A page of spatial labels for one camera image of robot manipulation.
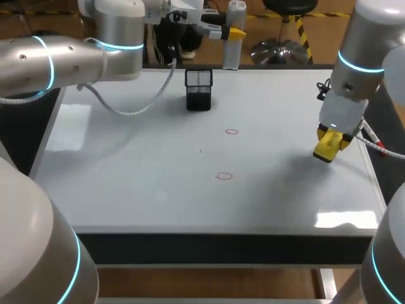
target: black stool seat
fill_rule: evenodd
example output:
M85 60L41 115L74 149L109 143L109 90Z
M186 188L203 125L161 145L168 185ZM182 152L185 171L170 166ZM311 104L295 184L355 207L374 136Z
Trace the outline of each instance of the black stool seat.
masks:
M303 15L316 8L318 0L263 0L263 4L282 16Z

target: yellow black hazard tape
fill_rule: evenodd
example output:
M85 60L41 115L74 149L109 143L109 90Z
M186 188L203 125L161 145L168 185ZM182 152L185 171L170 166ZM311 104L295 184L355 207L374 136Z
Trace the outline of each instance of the yellow black hazard tape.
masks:
M0 15L34 15L34 16L73 16L75 11L5 11L0 10Z
M309 48L308 37L306 36L306 33L304 31L304 25L302 24L302 17L296 16L296 25L298 29L299 38L301 40L301 45L308 54L308 64L311 65L314 63L314 61L312 59L311 49Z
M321 17L321 18L326 18L326 17L345 17L349 18L351 14L346 14L346 13L308 13L304 15L299 15L299 17ZM248 19L262 19L262 18L281 18L280 15L278 14L262 14L262 15L249 15L247 17Z

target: red marking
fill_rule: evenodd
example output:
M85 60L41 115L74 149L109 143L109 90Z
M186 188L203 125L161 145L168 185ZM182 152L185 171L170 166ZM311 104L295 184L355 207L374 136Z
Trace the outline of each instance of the red marking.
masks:
M376 145L379 146L380 148L386 149L386 147L382 144L382 142L376 142ZM388 154L384 152L380 152L381 156L388 156Z
M226 172L219 172L218 174L215 175L217 179L220 179L221 181L227 181L233 177L231 173L226 173Z
M239 133L239 131L235 130L235 129L228 129L228 130L225 131L225 133L227 133L229 135L236 135L236 134Z

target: red circle marking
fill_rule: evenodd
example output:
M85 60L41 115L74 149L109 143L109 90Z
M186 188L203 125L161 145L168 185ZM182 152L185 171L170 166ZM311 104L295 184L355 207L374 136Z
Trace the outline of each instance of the red circle marking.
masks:
M220 179L221 181L227 181L229 179L231 179L233 177L233 175L231 173L227 173L227 172L218 172L215 177L217 179Z
M236 135L236 134L239 133L239 131L235 130L235 129L228 129L228 130L225 131L225 133L227 133L229 135Z

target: chrome stool base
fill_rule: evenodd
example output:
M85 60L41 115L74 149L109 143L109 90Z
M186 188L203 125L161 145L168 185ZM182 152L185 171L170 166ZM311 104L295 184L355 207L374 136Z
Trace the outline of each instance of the chrome stool base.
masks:
M251 52L255 65L306 65L309 56L306 50L296 41L278 42L276 38L260 41Z

